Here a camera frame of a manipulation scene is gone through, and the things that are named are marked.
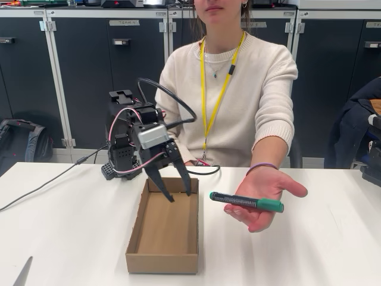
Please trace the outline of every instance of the hand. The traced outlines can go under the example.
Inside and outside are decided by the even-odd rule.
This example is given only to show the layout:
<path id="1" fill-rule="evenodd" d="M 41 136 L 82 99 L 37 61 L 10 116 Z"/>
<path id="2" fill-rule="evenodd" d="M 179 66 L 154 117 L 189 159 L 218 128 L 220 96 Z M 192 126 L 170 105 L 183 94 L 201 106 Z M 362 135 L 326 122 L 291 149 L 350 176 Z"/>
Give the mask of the hand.
<path id="1" fill-rule="evenodd" d="M 252 198 L 272 198 L 279 200 L 286 189 L 297 197 L 305 197 L 307 189 L 295 182 L 290 176 L 272 167 L 259 167 L 251 171 L 238 186 L 236 195 Z M 228 204 L 224 211 L 249 227 L 249 232 L 260 232 L 267 229 L 274 212 L 267 212 L 249 207 Z"/>

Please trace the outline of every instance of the pink cable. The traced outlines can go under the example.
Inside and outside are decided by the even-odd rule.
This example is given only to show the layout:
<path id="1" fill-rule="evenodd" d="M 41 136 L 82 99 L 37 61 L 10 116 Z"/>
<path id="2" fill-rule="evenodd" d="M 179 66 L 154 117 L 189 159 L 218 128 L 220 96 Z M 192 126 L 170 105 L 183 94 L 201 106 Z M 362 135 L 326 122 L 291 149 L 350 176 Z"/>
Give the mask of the pink cable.
<path id="1" fill-rule="evenodd" d="M 135 114 L 136 114 L 136 116 L 138 117 L 140 123 L 142 124 L 142 118 L 140 117 L 140 114 L 139 114 L 135 109 L 126 107 L 126 108 L 120 110 L 120 111 L 118 112 L 118 114 L 115 116 L 115 119 L 114 119 L 113 123 L 111 124 L 110 132 L 109 132 L 109 134 L 108 134 L 108 141 L 109 141 L 109 142 L 111 142 L 111 134 L 112 134 L 112 132 L 113 132 L 114 124 L 115 124 L 115 122 L 118 120 L 119 115 L 120 115 L 124 110 L 132 110 L 133 112 L 135 112 Z"/>
<path id="2" fill-rule="evenodd" d="M 114 170 L 114 172 L 116 172 L 116 173 L 118 173 L 118 174 L 128 174 L 128 173 L 132 173 L 132 172 L 135 172 L 135 171 L 137 171 L 137 170 L 139 170 L 139 169 L 141 169 L 141 168 L 144 168 L 145 166 L 147 166 L 148 164 L 150 164 L 152 161 L 154 161 L 157 157 L 159 157 L 159 156 L 161 156 L 161 155 L 163 155 L 163 154 L 165 154 L 165 153 L 164 153 L 164 152 L 161 152 L 161 153 L 159 153 L 159 154 L 153 156 L 151 159 L 149 159 L 149 160 L 148 160 L 147 162 L 145 162 L 144 164 L 141 164 L 139 167 L 136 167 L 136 168 L 131 169 L 131 170 L 128 170 L 128 171 L 116 171 L 115 169 L 113 169 L 113 170 Z"/>

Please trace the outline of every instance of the purple bracelet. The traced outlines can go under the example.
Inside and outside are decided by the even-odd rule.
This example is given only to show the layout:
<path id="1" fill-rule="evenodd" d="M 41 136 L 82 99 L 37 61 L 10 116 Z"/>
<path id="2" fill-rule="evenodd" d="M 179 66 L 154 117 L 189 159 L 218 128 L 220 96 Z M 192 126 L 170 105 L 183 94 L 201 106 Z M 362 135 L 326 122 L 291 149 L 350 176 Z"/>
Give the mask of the purple bracelet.
<path id="1" fill-rule="evenodd" d="M 258 168 L 258 167 L 263 167 L 263 166 L 265 166 L 265 167 L 271 167 L 271 168 L 274 168 L 274 169 L 277 169 L 277 170 L 278 170 L 278 168 L 277 168 L 275 165 L 271 164 L 271 163 L 257 163 L 257 164 L 255 164 L 255 165 L 253 165 L 253 166 L 250 167 L 250 169 L 248 170 L 248 172 L 246 173 L 246 175 L 248 175 L 248 174 L 249 174 L 251 171 L 253 171 L 254 169 L 256 169 L 256 168 Z"/>

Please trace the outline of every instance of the chair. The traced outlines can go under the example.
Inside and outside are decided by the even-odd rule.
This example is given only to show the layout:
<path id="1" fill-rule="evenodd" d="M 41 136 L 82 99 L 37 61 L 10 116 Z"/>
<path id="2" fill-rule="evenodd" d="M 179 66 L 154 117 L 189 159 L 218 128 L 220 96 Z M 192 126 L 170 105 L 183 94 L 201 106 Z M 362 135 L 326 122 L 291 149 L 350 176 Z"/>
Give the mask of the chair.
<path id="1" fill-rule="evenodd" d="M 302 169 L 303 168 L 303 157 L 302 151 L 300 149 L 299 142 L 296 138 L 292 140 L 290 152 L 290 167 L 293 169 Z"/>

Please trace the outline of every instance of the black bag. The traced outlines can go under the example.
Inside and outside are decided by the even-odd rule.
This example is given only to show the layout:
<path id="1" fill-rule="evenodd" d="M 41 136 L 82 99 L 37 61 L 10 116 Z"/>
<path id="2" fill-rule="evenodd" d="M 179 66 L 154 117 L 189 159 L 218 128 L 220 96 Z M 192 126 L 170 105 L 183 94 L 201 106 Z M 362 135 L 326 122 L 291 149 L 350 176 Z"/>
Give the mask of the black bag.
<path id="1" fill-rule="evenodd" d="M 20 119 L 0 124 L 0 176 L 16 162 L 47 162 L 53 156 L 53 140 L 46 127 Z"/>

